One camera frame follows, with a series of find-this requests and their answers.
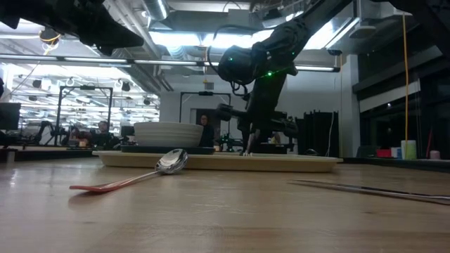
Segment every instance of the white bowl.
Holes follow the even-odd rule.
[[[139,122],[134,124],[134,139],[142,146],[197,147],[203,126],[173,122]]]

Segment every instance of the red container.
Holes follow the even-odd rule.
[[[379,158],[391,158],[391,150],[377,150],[377,157]]]

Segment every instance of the table surface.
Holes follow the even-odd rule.
[[[148,171],[98,158],[0,164],[0,252],[450,252],[448,206],[287,183],[448,195],[450,174],[439,172],[186,170],[103,195],[68,189]]]

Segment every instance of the tray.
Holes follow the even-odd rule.
[[[122,153],[155,153],[155,154],[165,154],[177,148],[171,147],[147,147],[147,146],[132,146],[123,145],[121,147]],[[207,147],[194,147],[194,148],[181,148],[184,149],[188,154],[192,155],[212,155],[216,151],[215,148]]]
[[[120,151],[94,151],[106,166],[153,168],[162,154],[122,153]],[[331,172],[342,159],[305,155],[254,154],[242,157],[238,153],[189,155],[186,169],[217,169],[231,171],[289,171]]]

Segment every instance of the spoon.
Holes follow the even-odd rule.
[[[70,186],[71,190],[88,190],[96,193],[106,193],[113,190],[130,186],[140,181],[148,179],[153,174],[170,175],[178,172],[186,166],[188,162],[188,153],[182,149],[176,149],[165,154],[155,165],[155,171],[141,176],[135,176],[113,183],[105,183],[98,186]]]

